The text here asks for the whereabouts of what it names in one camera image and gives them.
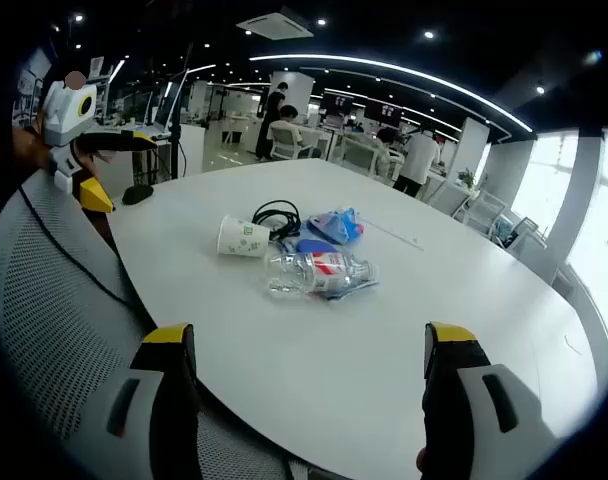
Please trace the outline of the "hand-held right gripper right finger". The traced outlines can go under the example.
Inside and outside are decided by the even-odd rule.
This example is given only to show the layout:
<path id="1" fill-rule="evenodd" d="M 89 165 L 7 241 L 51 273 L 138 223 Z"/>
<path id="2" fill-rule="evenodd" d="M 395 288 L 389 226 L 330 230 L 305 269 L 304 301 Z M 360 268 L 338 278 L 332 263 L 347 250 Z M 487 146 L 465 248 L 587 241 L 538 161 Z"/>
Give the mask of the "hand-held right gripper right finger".
<path id="1" fill-rule="evenodd" d="M 424 479 L 525 479 L 557 439 L 538 397 L 467 329 L 425 325 Z"/>

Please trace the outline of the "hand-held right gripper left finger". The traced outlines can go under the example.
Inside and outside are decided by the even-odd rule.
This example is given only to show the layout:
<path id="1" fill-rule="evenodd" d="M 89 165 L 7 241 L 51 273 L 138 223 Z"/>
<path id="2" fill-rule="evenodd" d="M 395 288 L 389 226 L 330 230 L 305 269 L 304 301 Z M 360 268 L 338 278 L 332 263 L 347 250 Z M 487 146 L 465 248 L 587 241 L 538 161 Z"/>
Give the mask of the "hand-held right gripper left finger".
<path id="1" fill-rule="evenodd" d="M 89 396 L 67 451 L 93 479 L 200 479 L 193 327 L 147 335 Z"/>

